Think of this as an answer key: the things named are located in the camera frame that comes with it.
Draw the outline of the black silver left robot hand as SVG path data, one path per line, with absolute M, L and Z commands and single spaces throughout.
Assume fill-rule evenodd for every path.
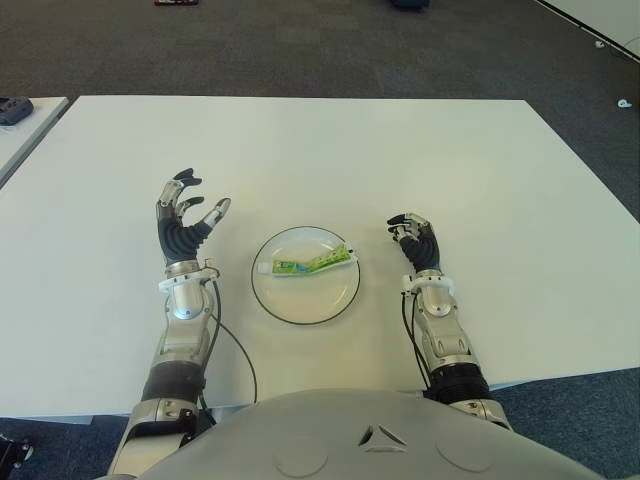
M 220 199 L 200 220 L 184 223 L 186 212 L 204 202 L 203 196 L 182 199 L 188 187 L 195 187 L 202 179 L 194 175 L 193 168 L 179 171 L 164 185 L 156 202 L 156 225 L 161 252 L 166 266 L 195 261 L 200 246 L 227 214 L 231 199 Z

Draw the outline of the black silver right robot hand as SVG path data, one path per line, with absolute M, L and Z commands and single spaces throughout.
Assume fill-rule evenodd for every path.
M 388 219 L 387 226 L 416 273 L 441 271 L 438 241 L 428 220 L 414 213 L 404 213 Z

